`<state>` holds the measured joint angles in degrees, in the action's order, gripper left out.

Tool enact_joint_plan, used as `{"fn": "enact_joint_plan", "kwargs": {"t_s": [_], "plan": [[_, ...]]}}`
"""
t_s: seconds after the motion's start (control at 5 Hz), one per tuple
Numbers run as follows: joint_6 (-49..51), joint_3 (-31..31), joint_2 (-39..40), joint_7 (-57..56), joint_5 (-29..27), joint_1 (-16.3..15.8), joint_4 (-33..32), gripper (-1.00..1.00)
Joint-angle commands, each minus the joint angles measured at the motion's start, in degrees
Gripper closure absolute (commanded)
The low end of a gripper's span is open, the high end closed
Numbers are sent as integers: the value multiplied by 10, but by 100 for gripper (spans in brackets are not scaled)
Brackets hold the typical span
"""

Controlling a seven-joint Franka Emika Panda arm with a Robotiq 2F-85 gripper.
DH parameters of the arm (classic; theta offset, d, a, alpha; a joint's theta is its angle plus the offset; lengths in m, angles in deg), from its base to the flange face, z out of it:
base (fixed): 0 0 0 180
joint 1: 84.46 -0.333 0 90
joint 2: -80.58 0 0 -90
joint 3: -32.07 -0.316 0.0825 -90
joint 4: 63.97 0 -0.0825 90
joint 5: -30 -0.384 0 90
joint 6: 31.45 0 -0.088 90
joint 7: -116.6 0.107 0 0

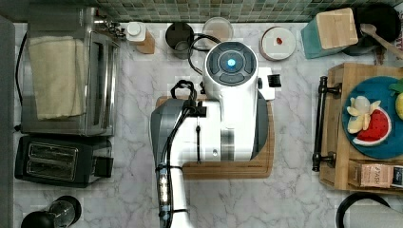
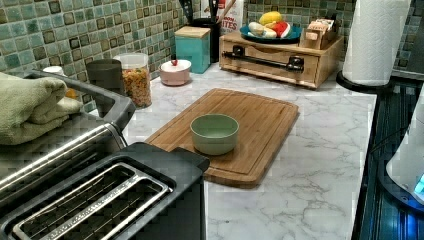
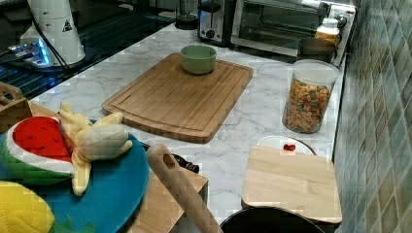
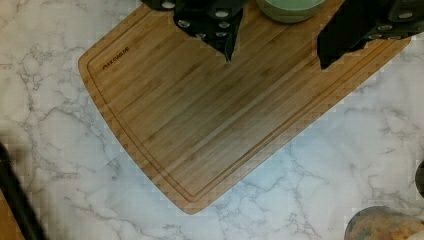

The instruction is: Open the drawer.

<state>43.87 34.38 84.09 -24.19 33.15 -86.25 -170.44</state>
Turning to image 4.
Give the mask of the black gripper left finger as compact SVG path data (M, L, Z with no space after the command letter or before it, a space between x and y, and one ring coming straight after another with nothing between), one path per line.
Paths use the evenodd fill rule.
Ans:
M141 0L155 11L172 11L174 24L232 60L243 9L249 0Z

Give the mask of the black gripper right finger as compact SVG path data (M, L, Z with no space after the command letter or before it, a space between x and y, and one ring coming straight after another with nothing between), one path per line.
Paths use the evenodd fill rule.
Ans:
M402 40L423 32L424 0L345 0L317 38L320 67L373 40Z

